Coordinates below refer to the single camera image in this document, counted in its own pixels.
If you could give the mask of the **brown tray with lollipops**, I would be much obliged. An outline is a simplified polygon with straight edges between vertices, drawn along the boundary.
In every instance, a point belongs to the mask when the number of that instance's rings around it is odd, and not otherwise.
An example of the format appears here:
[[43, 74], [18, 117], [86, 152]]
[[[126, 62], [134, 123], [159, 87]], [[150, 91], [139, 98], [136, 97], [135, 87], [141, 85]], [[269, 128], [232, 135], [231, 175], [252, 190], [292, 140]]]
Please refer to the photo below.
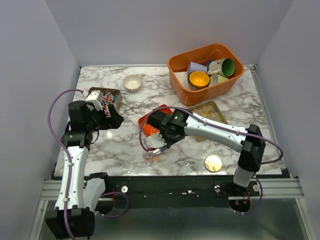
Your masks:
[[113, 104], [117, 112], [120, 110], [121, 103], [122, 103], [122, 93], [119, 89], [91, 87], [89, 89], [89, 93], [93, 91], [101, 91], [103, 93], [101, 105], [105, 111], [108, 110], [109, 104]]

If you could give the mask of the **orange square candy tray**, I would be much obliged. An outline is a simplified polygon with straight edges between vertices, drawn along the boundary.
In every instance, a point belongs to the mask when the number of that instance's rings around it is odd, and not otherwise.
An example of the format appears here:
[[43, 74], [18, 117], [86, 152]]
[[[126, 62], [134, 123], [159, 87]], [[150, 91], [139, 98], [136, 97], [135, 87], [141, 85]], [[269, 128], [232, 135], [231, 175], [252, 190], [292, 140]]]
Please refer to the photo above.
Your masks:
[[[157, 110], [160, 109], [160, 111], [162, 113], [169, 114], [169, 115], [172, 115], [172, 113], [173, 113], [173, 111], [170, 108], [168, 108], [168, 106], [165, 105], [165, 104], [162, 104], [162, 105], [158, 106], [156, 109]], [[149, 137], [149, 136], [151, 136], [153, 134], [156, 134], [156, 133], [160, 132], [158, 129], [156, 129], [155, 127], [153, 127], [150, 124], [148, 124], [147, 120], [145, 121], [145, 123], [143, 125], [143, 121], [145, 119], [147, 119], [147, 115], [149, 113], [151, 113], [151, 112], [148, 112], [147, 114], [143, 115], [137, 121], [139, 130], [142, 129], [141, 130], [141, 135], [143, 135], [145, 137]]]

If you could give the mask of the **clear glass jar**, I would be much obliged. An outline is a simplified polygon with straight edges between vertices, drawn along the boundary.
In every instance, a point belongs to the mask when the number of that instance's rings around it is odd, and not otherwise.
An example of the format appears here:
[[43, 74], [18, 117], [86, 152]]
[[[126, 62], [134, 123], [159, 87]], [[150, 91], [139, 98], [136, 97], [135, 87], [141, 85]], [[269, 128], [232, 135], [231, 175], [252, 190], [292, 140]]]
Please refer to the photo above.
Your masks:
[[159, 162], [159, 155], [152, 150], [144, 151], [142, 153], [143, 162], [146, 166], [150, 167]]

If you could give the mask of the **gold tin with popsicle candies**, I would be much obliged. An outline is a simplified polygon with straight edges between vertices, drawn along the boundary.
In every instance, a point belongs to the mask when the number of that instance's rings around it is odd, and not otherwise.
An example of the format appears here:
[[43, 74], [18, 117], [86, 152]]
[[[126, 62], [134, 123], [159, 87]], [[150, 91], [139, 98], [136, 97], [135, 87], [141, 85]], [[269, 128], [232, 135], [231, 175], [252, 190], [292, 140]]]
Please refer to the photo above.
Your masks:
[[228, 125], [227, 120], [214, 101], [204, 102], [189, 107], [187, 108], [187, 110], [196, 113], [204, 118]]

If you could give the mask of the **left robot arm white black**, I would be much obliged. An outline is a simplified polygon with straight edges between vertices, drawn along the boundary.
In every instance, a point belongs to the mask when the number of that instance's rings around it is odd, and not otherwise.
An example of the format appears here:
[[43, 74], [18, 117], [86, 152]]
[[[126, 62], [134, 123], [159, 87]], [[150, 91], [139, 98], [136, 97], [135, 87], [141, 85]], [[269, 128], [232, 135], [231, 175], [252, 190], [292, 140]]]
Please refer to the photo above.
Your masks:
[[68, 105], [68, 127], [60, 141], [64, 154], [61, 187], [54, 209], [45, 215], [47, 226], [58, 240], [91, 237], [99, 198], [112, 191], [106, 172], [92, 173], [85, 179], [93, 133], [118, 129], [124, 121], [113, 104], [108, 110], [106, 115], [100, 102], [77, 100]]

